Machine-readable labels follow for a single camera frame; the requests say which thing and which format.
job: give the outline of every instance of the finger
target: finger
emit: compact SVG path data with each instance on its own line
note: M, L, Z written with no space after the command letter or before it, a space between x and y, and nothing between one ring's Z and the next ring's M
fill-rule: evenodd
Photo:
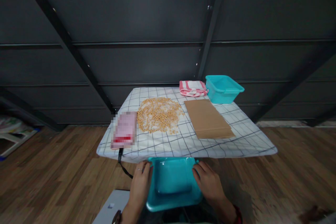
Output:
M135 171L134 171L134 176L141 175L143 170L144 170L144 165L146 165L147 161L141 161L140 163L137 164Z
M203 162L203 163L210 169L210 171L213 171L213 169L210 167L210 165L208 163L205 163L205 162Z
M152 182L153 170L154 170L154 166L152 166L152 167L149 169L149 175L148 175L149 186L151 186L150 184L151 184L151 182Z
M145 168L142 174L144 174L145 176L148 176L150 168L151 168L151 163L147 162L145 164Z
M201 187L201 179L200 179L200 176L198 175L197 171L195 169L193 169L192 173L194 175L196 183L198 184L198 187Z
M209 169L209 166L207 166L203 161L200 161L199 163L199 166L202 167L202 169L205 171L205 172L210 172L211 170Z
M203 168L199 164L194 164L193 167L198 172L199 177L202 177L202 175L205 174L205 171L203 170Z

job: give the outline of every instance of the pile of soybeans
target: pile of soybeans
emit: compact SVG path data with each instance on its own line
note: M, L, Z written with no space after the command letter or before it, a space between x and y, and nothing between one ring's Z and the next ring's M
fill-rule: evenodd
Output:
M184 116L182 107L170 98L148 98L139 107L139 129L149 133L169 131L170 134L177 134L177 123L181 115Z

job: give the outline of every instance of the pink package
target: pink package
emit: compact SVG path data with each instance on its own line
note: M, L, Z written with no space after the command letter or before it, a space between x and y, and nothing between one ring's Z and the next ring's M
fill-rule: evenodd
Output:
M135 142L137 113L125 112L118 118L116 129L112 135L111 148L128 148Z
M180 81L180 94L183 96L201 97L207 95L208 92L209 90L202 81Z

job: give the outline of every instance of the black strap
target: black strap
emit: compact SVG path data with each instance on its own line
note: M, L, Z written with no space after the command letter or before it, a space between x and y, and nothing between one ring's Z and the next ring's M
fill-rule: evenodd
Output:
M118 154L118 163L120 164L122 170L124 171L124 173L130 177L131 179L133 179L133 176L126 170L126 168L121 164L121 156L123 155L124 152L124 148L120 148L119 149L119 154Z

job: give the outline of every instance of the person's left hand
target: person's left hand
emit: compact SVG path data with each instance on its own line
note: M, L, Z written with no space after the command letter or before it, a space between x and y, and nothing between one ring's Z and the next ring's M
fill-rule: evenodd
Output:
M127 203L133 211L141 212L147 201L153 174L153 167L151 167L151 164L151 162L142 161L135 168L129 193L130 199Z

